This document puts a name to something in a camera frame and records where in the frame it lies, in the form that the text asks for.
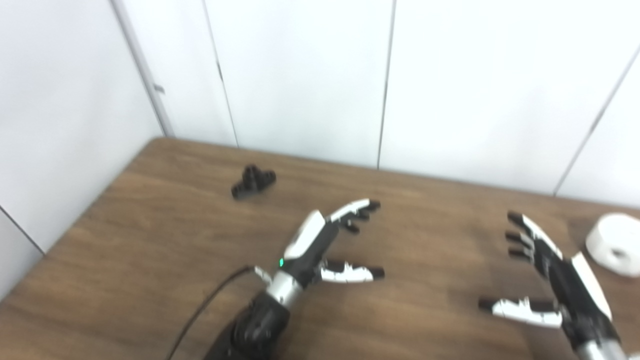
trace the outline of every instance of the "white wall panel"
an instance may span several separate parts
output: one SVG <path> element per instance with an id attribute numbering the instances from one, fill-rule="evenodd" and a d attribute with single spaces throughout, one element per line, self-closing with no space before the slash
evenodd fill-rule
<path id="1" fill-rule="evenodd" d="M 640 58 L 611 100 L 558 196 L 640 208 Z"/>
<path id="2" fill-rule="evenodd" d="M 241 147 L 375 167 L 391 0 L 206 0 Z"/>
<path id="3" fill-rule="evenodd" d="M 638 19 L 637 1 L 398 0 L 380 167 L 552 193 Z"/>
<path id="4" fill-rule="evenodd" d="M 40 258 L 40 251 L 0 211 L 0 300 Z"/>
<path id="5" fill-rule="evenodd" d="M 161 134 L 107 0 L 0 3 L 0 204 L 47 250 Z"/>
<path id="6" fill-rule="evenodd" d="M 202 0 L 118 0 L 178 138 L 236 146 Z"/>

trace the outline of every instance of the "wooden table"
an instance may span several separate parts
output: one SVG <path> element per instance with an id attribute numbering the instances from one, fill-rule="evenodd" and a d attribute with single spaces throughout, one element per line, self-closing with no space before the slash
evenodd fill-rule
<path id="1" fill-rule="evenodd" d="M 230 188 L 247 163 L 278 181 L 236 202 Z M 594 221 L 619 209 L 169 139 L 150 143 L 1 303 L 0 357 L 162 360 L 228 274 L 275 270 L 309 211 L 364 197 L 382 208 L 360 235 L 342 232 L 330 257 L 383 265 L 387 278 L 309 288 L 277 359 L 574 359 L 560 331 L 480 313 L 477 297 L 552 294 L 531 265 L 507 257 L 507 210 L 573 255 Z M 623 347 L 640 350 L 640 282 L 591 263 Z M 175 359 L 201 360 L 262 287 L 251 276 L 231 284 Z"/>

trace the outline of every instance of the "black connector piece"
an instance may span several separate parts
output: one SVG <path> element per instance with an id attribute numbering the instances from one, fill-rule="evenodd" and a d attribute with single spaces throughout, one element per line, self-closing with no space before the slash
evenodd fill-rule
<path id="1" fill-rule="evenodd" d="M 231 188 L 235 200 L 241 200 L 259 193 L 276 182 L 276 173 L 272 170 L 261 171 L 255 165 L 247 165 L 242 174 L 242 181 Z"/>

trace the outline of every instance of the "black and white robotic hand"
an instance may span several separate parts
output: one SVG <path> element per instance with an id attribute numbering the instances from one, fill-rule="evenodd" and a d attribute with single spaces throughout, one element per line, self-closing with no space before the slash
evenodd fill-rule
<path id="1" fill-rule="evenodd" d="M 259 274 L 268 287 L 225 327 L 204 360 L 268 360 L 287 327 L 289 310 L 309 285 L 318 281 L 352 283 L 384 278 L 382 268 L 324 258 L 341 227 L 358 233 L 354 220 L 368 220 L 369 213 L 379 207 L 377 201 L 362 199 L 328 217 L 318 210 L 311 212 L 287 246 L 273 279 Z"/>
<path id="2" fill-rule="evenodd" d="M 507 231 L 512 258 L 534 265 L 556 295 L 555 301 L 481 297 L 480 309 L 499 317 L 551 328 L 562 328 L 582 360 L 627 360 L 611 322 L 611 309 L 600 283 L 581 252 L 565 259 L 555 243 L 525 215 L 509 212 L 520 232 Z"/>

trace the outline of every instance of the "white spool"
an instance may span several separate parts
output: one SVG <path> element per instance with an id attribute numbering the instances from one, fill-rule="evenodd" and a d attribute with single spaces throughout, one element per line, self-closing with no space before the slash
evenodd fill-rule
<path id="1" fill-rule="evenodd" d="M 587 236 L 587 250 L 617 274 L 640 276 L 640 220 L 623 213 L 603 215 Z"/>

